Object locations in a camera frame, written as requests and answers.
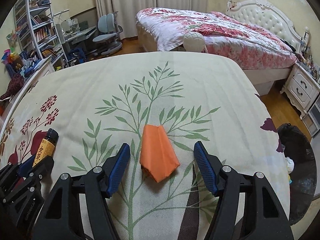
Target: drawer handle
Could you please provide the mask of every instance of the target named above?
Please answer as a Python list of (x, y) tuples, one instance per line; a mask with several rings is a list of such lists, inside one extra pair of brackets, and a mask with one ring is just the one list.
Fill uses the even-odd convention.
[(299, 95), (302, 95), (302, 93), (299, 93), (299, 89), (298, 88), (297, 88), (297, 92), (298, 92)]
[(306, 87), (306, 89), (307, 89), (307, 85), (305, 84), (305, 82), (303, 82), (303, 81), (300, 81), (300, 83), (302, 84), (302, 83), (304, 83), (304, 85), (305, 85), (305, 87)]

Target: blue office chair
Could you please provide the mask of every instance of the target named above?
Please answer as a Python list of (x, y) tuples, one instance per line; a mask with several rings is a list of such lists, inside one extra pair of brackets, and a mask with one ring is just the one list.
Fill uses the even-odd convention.
[(114, 12), (100, 17), (98, 30), (102, 35), (95, 37), (92, 41), (96, 43), (106, 43), (106, 45), (98, 49), (98, 51), (94, 53), (95, 56), (98, 54), (110, 55), (122, 48), (122, 43), (117, 40), (119, 39), (119, 34), (123, 32), (123, 29), (120, 25), (116, 24), (116, 14), (117, 12)]

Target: pink floral quilt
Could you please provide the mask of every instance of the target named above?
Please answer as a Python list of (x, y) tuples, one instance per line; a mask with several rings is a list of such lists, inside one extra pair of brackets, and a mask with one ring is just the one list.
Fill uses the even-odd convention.
[(199, 32), (205, 38), (208, 53), (228, 57), (243, 70), (286, 68), (297, 59), (292, 50), (268, 30), (240, 23), (219, 12), (147, 8), (136, 17), (155, 38), (158, 51), (174, 49), (182, 44), (186, 33)]

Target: blue gripper pad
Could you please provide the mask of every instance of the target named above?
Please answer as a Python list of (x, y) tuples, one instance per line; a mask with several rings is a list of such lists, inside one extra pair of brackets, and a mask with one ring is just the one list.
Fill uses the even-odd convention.
[(24, 163), (19, 166), (19, 177), (27, 178), (29, 176), (29, 172), (32, 169), (33, 162), (36, 158), (36, 155), (32, 155), (29, 159), (27, 159)]
[(208, 160), (209, 154), (200, 141), (195, 143), (193, 155), (198, 164), (206, 188), (212, 193), (212, 195), (215, 195), (218, 192), (216, 185), (217, 175), (214, 173), (213, 168)]
[(111, 170), (110, 173), (108, 172), (109, 174), (107, 195), (111, 197), (113, 193), (117, 192), (122, 176), (124, 174), (124, 170), (129, 162), (130, 146), (124, 143), (117, 155), (108, 158), (106, 162), (108, 162), (109, 159), (110, 163), (114, 163), (113, 167), (108, 165), (111, 168)]

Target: metal screw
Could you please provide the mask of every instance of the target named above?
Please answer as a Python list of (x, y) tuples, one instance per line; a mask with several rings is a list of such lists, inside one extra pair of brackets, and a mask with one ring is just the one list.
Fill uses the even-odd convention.
[(264, 174), (262, 172), (257, 172), (256, 175), (259, 179), (262, 179), (264, 177)]
[(223, 169), (224, 172), (230, 172), (231, 171), (231, 168), (229, 166), (223, 166), (222, 169)]
[(61, 174), (60, 179), (67, 179), (68, 177), (69, 177), (68, 173), (63, 173)]
[(94, 173), (100, 173), (102, 171), (102, 168), (100, 166), (94, 167), (93, 172)]

